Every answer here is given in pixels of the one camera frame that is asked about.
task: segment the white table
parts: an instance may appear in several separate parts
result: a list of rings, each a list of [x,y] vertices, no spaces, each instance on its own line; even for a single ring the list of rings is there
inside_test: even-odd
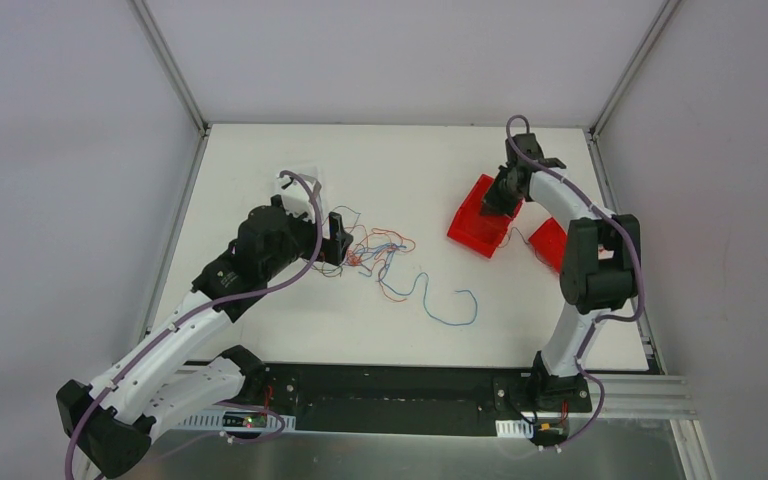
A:
[[[592,198],[599,188],[581,130],[536,129],[547,156],[560,158]],[[545,345],[563,298],[557,277],[514,238],[487,260],[446,236],[455,211],[478,176],[504,163],[504,129],[344,125],[214,125],[161,296],[155,323],[169,315],[202,267],[236,236],[248,212],[268,204],[273,177],[284,167],[316,165],[325,203],[362,212],[361,223],[392,228],[416,240],[387,277],[407,290],[419,271],[431,276],[428,305],[450,321],[429,318],[421,285],[404,303],[346,269],[340,278],[311,271],[290,288],[266,296],[194,359],[212,359],[242,344],[264,361],[528,367]],[[353,216],[341,210],[346,226]],[[523,206],[514,225],[525,235],[549,217]],[[297,262],[272,284],[301,268]],[[636,325],[610,322],[587,359],[593,369],[645,370]]]

